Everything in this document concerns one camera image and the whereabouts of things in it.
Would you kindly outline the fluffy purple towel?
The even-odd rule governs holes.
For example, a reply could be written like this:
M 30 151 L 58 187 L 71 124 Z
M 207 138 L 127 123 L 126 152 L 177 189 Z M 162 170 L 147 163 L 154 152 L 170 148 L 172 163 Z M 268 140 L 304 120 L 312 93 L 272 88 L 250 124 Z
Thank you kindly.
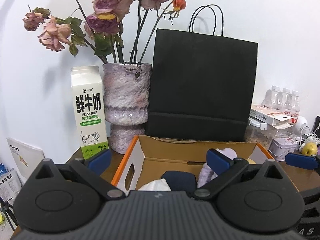
M 231 148 L 214 149 L 207 151 L 206 162 L 199 173 L 197 187 L 200 188 L 218 175 L 222 174 L 231 167 L 231 162 L 237 158 L 235 150 Z

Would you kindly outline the navy blue case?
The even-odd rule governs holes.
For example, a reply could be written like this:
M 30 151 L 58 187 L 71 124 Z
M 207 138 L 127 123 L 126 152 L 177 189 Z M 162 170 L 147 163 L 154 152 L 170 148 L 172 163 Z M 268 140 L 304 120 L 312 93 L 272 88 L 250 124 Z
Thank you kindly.
M 165 179 L 171 191 L 193 193 L 197 189 L 196 177 L 189 172 L 166 171 L 161 179 Z

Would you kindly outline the white cloth cap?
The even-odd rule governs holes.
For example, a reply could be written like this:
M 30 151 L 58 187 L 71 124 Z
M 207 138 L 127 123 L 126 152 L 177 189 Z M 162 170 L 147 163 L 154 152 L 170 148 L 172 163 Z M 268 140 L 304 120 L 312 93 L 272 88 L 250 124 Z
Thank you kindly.
M 139 191 L 171 191 L 165 179 L 153 180 L 138 189 Z

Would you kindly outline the yellow white plush toy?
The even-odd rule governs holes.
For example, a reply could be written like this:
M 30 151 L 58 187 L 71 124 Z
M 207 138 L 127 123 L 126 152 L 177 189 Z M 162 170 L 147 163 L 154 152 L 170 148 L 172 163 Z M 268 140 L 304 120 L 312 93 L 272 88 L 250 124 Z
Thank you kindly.
M 249 158 L 248 158 L 248 159 L 246 159 L 246 160 L 248 161 L 249 164 L 256 164 L 256 162 L 253 161 L 252 159 L 249 159 Z

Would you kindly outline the small decorated tin box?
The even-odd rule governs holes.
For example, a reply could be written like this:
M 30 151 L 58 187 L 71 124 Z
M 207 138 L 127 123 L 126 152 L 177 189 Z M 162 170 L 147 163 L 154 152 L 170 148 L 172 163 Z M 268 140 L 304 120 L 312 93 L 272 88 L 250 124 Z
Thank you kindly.
M 293 153 L 297 145 L 292 138 L 273 138 L 268 151 L 276 161 L 284 161 L 285 156 Z

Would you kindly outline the flat box on container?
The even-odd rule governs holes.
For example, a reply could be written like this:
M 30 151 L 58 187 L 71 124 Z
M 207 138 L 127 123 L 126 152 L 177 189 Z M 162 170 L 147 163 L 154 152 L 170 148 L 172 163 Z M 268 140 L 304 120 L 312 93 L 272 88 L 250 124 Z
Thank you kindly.
M 280 110 L 268 108 L 263 105 L 252 105 L 249 115 L 271 126 L 292 124 L 291 116 L 282 113 Z

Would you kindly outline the right water bottle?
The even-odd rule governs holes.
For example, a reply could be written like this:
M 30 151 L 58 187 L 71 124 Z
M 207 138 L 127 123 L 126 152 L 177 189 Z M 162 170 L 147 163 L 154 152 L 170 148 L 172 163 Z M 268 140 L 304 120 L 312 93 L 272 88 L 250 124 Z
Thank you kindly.
M 300 114 L 299 92 L 293 90 L 291 93 L 291 123 L 295 124 Z

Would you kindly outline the water bottle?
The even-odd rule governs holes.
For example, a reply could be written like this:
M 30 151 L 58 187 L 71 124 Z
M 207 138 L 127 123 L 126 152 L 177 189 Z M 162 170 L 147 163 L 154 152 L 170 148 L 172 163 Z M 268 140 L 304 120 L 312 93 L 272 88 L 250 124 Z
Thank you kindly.
M 283 88 L 283 90 L 278 94 L 279 95 L 279 102 L 280 102 L 280 110 L 282 113 L 286 115 L 291 114 L 292 109 L 292 96 L 291 90 L 287 88 Z
M 293 90 L 291 93 L 291 123 L 295 124 L 300 114 L 299 92 Z
M 271 89 L 268 89 L 265 98 L 262 101 L 262 105 L 268 108 L 273 108 L 276 103 L 277 96 L 280 92 L 280 88 L 277 86 L 272 86 Z

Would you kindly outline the white booklet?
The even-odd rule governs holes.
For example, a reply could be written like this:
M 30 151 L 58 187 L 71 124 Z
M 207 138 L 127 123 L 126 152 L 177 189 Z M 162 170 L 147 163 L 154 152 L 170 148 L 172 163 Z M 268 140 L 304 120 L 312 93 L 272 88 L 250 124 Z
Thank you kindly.
M 21 176 L 28 179 L 44 159 L 43 150 L 9 137 L 7 142 Z

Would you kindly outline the middle water bottle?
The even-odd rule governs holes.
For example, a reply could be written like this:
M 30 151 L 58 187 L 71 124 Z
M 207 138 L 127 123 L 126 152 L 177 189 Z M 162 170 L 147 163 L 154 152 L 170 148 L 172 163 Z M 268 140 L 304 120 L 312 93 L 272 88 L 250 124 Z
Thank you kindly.
M 283 90 L 278 94 L 279 95 L 279 102 L 280 102 L 280 110 L 282 113 L 286 115 L 291 114 L 292 109 L 292 96 L 291 90 L 287 88 L 283 88 Z

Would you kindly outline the left water bottle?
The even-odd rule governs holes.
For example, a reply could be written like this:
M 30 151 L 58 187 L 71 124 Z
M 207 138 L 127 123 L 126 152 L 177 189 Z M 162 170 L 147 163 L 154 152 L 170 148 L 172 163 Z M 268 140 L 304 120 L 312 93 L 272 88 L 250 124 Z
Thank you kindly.
M 276 103 L 277 96 L 280 92 L 280 88 L 277 86 L 272 86 L 271 89 L 268 89 L 265 98 L 262 101 L 262 105 L 268 108 L 273 108 Z

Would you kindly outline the white milk carton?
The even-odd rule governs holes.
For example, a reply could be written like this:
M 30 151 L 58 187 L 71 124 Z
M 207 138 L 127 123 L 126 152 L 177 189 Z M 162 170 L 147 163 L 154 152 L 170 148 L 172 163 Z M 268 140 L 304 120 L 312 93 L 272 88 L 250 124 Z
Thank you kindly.
M 71 70 L 72 102 L 77 137 L 84 159 L 108 149 L 103 81 L 98 66 Z

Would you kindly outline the black paper shopping bag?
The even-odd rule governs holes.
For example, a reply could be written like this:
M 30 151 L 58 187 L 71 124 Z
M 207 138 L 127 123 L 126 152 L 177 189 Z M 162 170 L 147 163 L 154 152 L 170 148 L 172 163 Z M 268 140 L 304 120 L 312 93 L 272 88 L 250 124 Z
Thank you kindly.
M 257 59 L 256 42 L 199 34 L 193 28 L 158 29 L 146 134 L 242 142 Z

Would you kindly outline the purple marbled vase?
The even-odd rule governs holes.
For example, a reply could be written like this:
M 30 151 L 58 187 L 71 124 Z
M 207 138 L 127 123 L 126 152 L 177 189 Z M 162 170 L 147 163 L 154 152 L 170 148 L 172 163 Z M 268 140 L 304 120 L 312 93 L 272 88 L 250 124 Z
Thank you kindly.
M 145 133 L 152 65 L 103 65 L 105 119 L 111 124 L 110 147 L 125 154 L 132 139 Z

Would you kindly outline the dried rose bouquet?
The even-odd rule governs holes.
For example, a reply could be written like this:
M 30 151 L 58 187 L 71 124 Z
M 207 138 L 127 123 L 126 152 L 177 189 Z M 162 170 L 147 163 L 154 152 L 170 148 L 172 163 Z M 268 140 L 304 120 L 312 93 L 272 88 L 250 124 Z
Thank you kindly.
M 76 56 L 79 47 L 89 46 L 103 63 L 112 55 L 115 63 L 124 63 L 122 39 L 123 19 L 130 12 L 135 0 L 93 0 L 93 13 L 82 13 L 83 18 L 73 16 L 61 19 L 54 17 L 49 9 L 36 7 L 23 18 L 24 28 L 31 32 L 43 27 L 38 36 L 40 44 L 47 50 L 60 52 L 65 48 Z M 156 22 L 163 18 L 172 21 L 185 9 L 185 0 L 137 0 L 138 23 L 129 63 L 141 63 L 138 57 L 138 42 L 150 11 L 157 14 Z

